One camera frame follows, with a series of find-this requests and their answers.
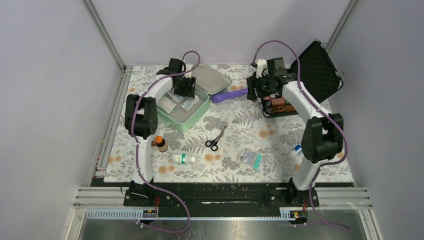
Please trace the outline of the white gauze packet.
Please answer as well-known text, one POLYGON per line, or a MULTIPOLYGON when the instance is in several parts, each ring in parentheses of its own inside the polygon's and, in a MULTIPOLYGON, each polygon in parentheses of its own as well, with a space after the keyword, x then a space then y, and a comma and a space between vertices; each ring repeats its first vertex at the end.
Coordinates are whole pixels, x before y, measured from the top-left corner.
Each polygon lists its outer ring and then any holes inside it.
POLYGON ((163 97, 157 103, 157 106, 162 109, 165 113, 170 114, 174 108, 177 106, 175 102, 168 99, 167 97, 163 97))

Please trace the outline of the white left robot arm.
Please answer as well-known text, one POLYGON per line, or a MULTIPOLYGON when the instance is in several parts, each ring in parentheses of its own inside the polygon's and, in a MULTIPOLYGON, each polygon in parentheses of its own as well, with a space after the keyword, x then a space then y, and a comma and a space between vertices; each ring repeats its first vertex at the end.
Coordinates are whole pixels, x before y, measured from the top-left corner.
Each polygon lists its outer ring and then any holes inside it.
POLYGON ((134 170, 132 181, 138 185, 163 191, 152 184, 151 142, 158 129, 157 103, 171 89, 182 90, 180 96, 194 95, 196 78, 188 77, 200 62, 193 66, 186 65, 183 59, 171 58, 168 66, 159 70, 154 80, 141 94, 129 94, 126 97, 124 127, 134 138, 134 170))

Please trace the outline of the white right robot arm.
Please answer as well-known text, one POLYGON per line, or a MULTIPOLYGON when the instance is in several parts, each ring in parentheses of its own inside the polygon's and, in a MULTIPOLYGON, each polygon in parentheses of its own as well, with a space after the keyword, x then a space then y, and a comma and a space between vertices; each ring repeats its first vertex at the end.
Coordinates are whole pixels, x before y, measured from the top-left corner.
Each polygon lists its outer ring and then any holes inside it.
POLYGON ((286 193, 287 201, 299 206, 307 199, 305 190, 314 185, 320 167, 343 150, 343 117, 323 108, 307 91, 301 73, 288 73, 282 57, 258 59, 251 65, 255 72, 247 79, 247 98, 255 101, 278 94, 294 107, 305 123, 301 140, 303 160, 292 177, 294 188, 286 193))

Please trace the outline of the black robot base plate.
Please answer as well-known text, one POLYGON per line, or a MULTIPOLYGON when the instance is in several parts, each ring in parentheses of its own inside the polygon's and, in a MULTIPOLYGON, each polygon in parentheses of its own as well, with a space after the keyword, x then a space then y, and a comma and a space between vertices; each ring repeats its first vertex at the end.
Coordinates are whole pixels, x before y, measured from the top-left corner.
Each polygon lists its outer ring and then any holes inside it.
POLYGON ((298 191, 288 183, 131 182, 125 207, 152 207, 159 217, 277 217, 280 208, 302 210, 320 205, 315 189, 298 191))

